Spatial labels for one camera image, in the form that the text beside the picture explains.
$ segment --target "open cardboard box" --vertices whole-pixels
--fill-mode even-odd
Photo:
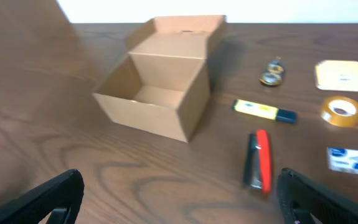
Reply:
[[[93,96],[116,123],[188,142],[210,95],[205,60],[225,26],[225,16],[151,19]]]

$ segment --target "box lid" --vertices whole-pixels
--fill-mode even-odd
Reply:
[[[126,38],[130,54],[206,59],[223,39],[225,16],[162,16]]]

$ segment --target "dark wood tabletop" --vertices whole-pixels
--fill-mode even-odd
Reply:
[[[274,180],[290,167],[358,202],[358,175],[329,170],[326,156],[329,146],[358,149],[358,125],[319,116],[325,98],[358,93],[318,90],[314,77],[321,60],[358,61],[358,24],[230,24],[208,59],[212,96],[190,143],[115,124],[91,96],[137,26],[0,34],[0,203],[77,168],[77,223],[283,223],[275,192],[242,187],[247,136],[258,129],[270,134]],[[258,77],[276,56],[285,82],[267,88]],[[235,112],[236,99],[295,111],[298,122]]]

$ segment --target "yellow label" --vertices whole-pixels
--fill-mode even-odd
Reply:
[[[278,108],[245,100],[237,100],[234,110],[267,119],[276,119]]]

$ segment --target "tape roll core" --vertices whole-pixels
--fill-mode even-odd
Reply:
[[[358,102],[344,96],[325,99],[321,117],[339,127],[353,127],[358,123]]]

